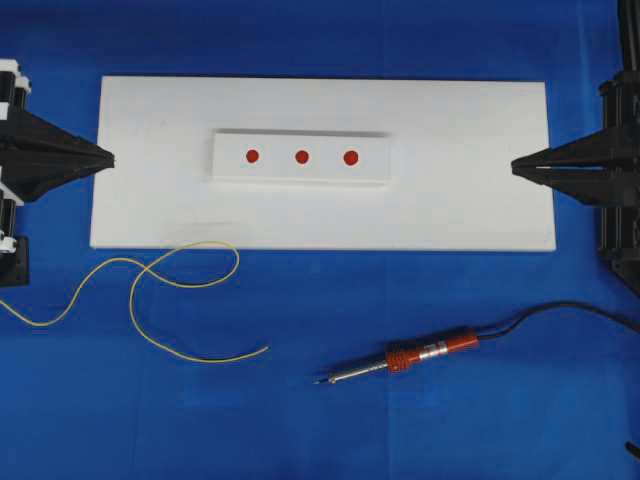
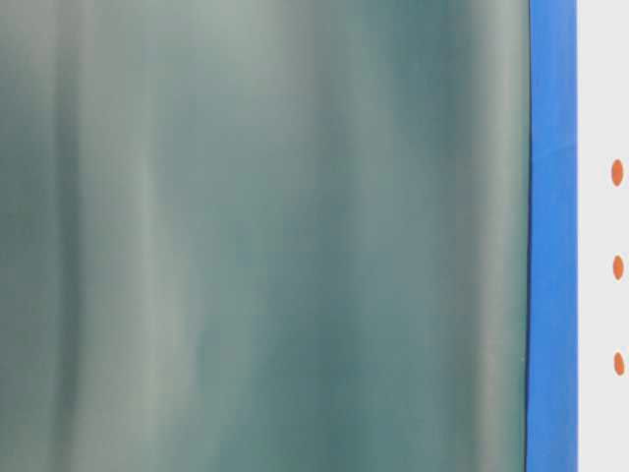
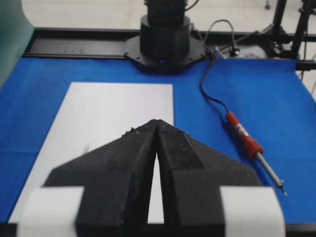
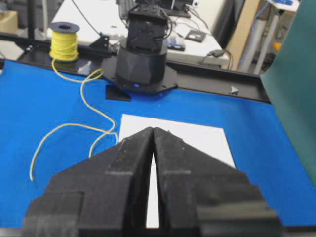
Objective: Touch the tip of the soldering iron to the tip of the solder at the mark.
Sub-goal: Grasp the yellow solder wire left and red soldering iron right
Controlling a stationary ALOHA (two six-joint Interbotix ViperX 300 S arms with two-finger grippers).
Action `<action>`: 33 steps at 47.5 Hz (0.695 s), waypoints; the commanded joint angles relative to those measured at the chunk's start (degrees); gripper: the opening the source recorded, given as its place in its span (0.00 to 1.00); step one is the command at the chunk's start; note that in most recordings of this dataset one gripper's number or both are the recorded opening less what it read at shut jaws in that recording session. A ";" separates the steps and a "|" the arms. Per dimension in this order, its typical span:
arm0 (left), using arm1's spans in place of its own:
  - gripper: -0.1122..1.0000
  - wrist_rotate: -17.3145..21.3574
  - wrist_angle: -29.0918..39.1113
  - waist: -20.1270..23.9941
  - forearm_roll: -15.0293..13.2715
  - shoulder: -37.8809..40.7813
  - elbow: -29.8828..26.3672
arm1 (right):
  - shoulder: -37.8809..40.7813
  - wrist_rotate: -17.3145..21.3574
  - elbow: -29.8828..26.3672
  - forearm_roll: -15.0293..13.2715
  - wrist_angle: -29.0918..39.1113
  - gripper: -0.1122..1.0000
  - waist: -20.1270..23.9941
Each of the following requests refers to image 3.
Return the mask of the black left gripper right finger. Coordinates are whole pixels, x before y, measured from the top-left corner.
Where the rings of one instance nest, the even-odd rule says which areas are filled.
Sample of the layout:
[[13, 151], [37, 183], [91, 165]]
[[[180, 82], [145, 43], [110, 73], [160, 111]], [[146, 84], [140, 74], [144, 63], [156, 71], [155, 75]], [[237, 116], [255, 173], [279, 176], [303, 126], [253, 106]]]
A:
[[279, 201], [256, 172], [159, 120], [164, 221], [178, 237], [283, 237]]

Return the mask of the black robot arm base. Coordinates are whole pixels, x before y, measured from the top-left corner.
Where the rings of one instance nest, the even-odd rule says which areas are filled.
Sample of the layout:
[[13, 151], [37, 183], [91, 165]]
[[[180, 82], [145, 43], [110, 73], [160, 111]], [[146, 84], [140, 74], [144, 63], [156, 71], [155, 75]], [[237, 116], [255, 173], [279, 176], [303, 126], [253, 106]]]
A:
[[140, 33], [125, 43], [125, 57], [145, 71], [176, 71], [205, 58], [201, 40], [191, 35], [186, 0], [146, 0]]

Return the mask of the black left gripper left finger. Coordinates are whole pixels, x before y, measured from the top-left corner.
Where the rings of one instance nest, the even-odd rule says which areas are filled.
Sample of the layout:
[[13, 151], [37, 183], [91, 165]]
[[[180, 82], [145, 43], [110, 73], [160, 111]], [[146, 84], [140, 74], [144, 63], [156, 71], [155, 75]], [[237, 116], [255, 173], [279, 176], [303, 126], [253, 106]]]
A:
[[155, 119], [62, 164], [32, 191], [20, 237], [126, 237], [149, 212], [156, 158]]

